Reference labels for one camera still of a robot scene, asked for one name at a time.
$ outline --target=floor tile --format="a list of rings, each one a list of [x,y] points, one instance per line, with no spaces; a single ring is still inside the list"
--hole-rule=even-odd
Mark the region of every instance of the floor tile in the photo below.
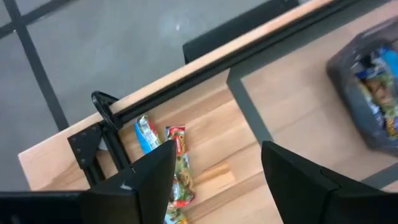
[[[18,153],[55,134],[57,127],[16,34],[0,40],[0,52],[0,191],[25,190]]]
[[[84,0],[29,26],[71,124],[184,63],[182,45],[264,0]]]
[[[37,7],[48,3],[51,0],[16,0],[19,11],[22,15],[36,9]]]
[[[8,15],[7,9],[4,6],[3,1],[0,1],[0,27],[9,23],[10,17]]]

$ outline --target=snack bag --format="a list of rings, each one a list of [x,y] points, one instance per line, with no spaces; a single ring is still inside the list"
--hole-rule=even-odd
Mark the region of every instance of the snack bag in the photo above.
[[[187,224],[187,218],[181,212],[181,209],[169,202],[166,210],[166,217],[164,218],[166,224]]]
[[[147,115],[142,115],[136,119],[134,129],[136,131],[137,140],[145,154],[162,144],[157,131],[149,121]]]
[[[365,80],[364,84],[371,92],[373,99],[379,105],[386,116],[395,116],[395,108],[397,106],[394,81],[389,79],[390,75],[383,73],[369,80]]]
[[[389,67],[389,71],[398,77],[398,53],[388,47],[382,47],[377,52]]]
[[[170,126],[165,129],[166,139],[174,139],[177,145],[172,197],[177,208],[188,205],[194,198],[193,179],[186,154],[185,127]]]
[[[386,131],[391,138],[398,138],[398,117],[386,118]]]
[[[157,131],[153,127],[151,121],[149,121],[147,115],[142,115],[136,119],[136,122],[134,123],[134,129],[136,131],[137,140],[145,154],[151,152],[162,144],[162,141],[159,139]],[[187,218],[181,212],[181,210],[177,208],[173,202],[169,202],[166,210],[166,216],[164,218],[164,223],[187,224],[188,222]]]
[[[381,113],[381,109],[380,106],[376,105],[374,103],[373,97],[371,92],[368,90],[368,88],[366,88],[366,86],[360,82],[359,80],[356,80],[359,90],[361,91],[361,93],[363,94],[366,102],[368,103],[368,106],[370,107],[370,109],[372,110],[373,116],[376,119],[377,123],[380,125],[380,127],[384,126],[384,117]]]

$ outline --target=black clamp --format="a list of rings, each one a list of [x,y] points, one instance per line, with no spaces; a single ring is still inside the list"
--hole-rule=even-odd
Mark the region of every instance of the black clamp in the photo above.
[[[103,117],[105,123],[108,125],[109,129],[117,131],[123,127],[123,124],[119,119],[113,116],[112,111],[109,108],[119,99],[100,91],[94,91],[91,94],[91,100],[99,114]]]
[[[91,94],[91,100],[104,120],[70,136],[68,142],[80,168],[86,175],[88,183],[90,186],[94,186],[105,179],[96,158],[98,146],[102,139],[118,171],[129,167],[131,161],[118,134],[118,130],[123,127],[123,124],[120,119],[112,114],[109,108],[118,99],[95,91]]]

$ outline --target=chips bag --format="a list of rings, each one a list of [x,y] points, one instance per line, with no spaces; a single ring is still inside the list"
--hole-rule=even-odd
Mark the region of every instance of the chips bag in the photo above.
[[[170,126],[165,129],[166,139],[173,139],[177,145],[172,198],[177,208],[188,205],[194,198],[193,179],[186,154],[185,127]]]
[[[181,209],[174,206],[172,202],[167,206],[166,217],[164,219],[166,224],[187,224],[187,218],[181,212]]]
[[[379,112],[383,116],[383,124],[390,139],[398,137],[398,96],[396,92],[396,77],[392,74],[391,67],[380,55],[385,54],[386,49],[378,49],[356,63],[356,76],[360,78],[362,85],[359,89],[372,109],[376,120],[379,122]]]
[[[147,115],[142,115],[134,123],[137,140],[145,154],[156,149],[162,144],[156,129]]]

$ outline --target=light wood surface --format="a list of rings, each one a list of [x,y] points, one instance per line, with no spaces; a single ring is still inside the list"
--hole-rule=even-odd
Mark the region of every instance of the light wood surface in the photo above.
[[[385,192],[398,192],[398,180],[383,188]]]
[[[313,0],[264,24],[127,96],[115,104],[113,111],[330,1]],[[325,62],[356,33],[396,14],[397,3],[361,17],[243,79],[276,143],[357,180],[397,162],[366,149],[324,71]],[[221,72],[147,114],[161,136],[166,125],[186,124],[197,191],[195,200],[183,209],[189,223],[282,223],[266,185],[260,147],[226,86],[228,73]],[[88,188],[67,137],[99,120],[94,114],[19,155],[32,190]],[[142,151],[132,122],[119,134],[131,160],[140,158]],[[116,173],[107,152],[99,153],[98,159],[107,177]]]
[[[356,34],[397,9],[398,1],[386,4],[243,78],[277,144],[355,180],[398,162],[365,146],[325,72],[328,59]]]

